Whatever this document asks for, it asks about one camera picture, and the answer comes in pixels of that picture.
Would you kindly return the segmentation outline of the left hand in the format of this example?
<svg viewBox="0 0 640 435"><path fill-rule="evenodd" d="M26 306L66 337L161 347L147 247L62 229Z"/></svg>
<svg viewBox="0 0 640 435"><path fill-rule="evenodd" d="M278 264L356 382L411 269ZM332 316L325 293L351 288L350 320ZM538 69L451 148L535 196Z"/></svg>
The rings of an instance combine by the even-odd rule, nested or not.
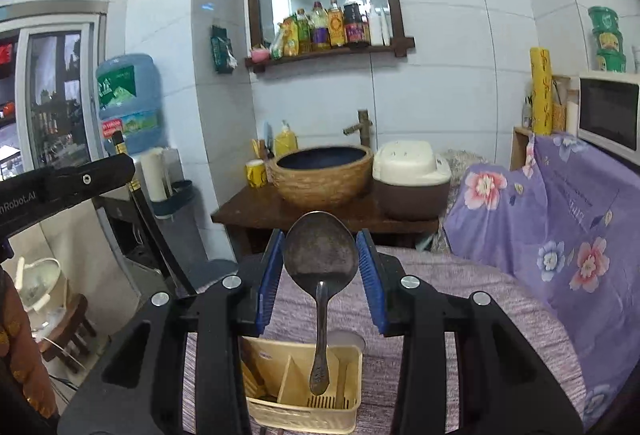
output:
<svg viewBox="0 0 640 435"><path fill-rule="evenodd" d="M49 373L11 277L1 270L1 433L55 434Z"/></svg>

